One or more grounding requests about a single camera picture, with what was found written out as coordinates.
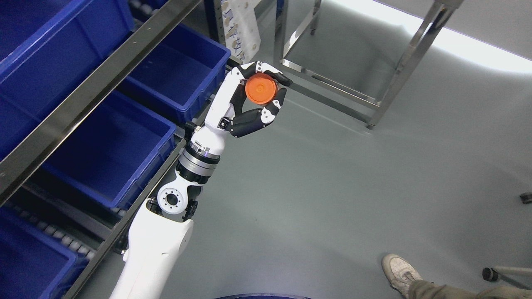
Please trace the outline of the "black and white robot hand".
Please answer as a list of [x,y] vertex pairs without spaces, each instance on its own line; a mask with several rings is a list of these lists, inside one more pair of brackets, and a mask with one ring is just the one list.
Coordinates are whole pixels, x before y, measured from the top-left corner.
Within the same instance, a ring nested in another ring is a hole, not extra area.
[[[272,79],[277,94],[260,108],[244,112],[242,108],[248,98],[245,87],[255,74]],[[266,62],[250,62],[232,68],[215,95],[204,125],[192,135],[190,146],[207,157],[222,155],[228,134],[239,138],[273,123],[284,104],[287,87],[292,83],[285,74]]]

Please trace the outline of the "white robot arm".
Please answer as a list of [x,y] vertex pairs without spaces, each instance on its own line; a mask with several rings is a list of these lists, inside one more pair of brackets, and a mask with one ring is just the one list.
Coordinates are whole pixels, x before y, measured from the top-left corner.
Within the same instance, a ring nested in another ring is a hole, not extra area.
[[181,151],[173,177],[147,198],[128,231],[125,266],[112,299],[158,299],[192,235],[197,198],[214,173],[225,142],[193,138]]

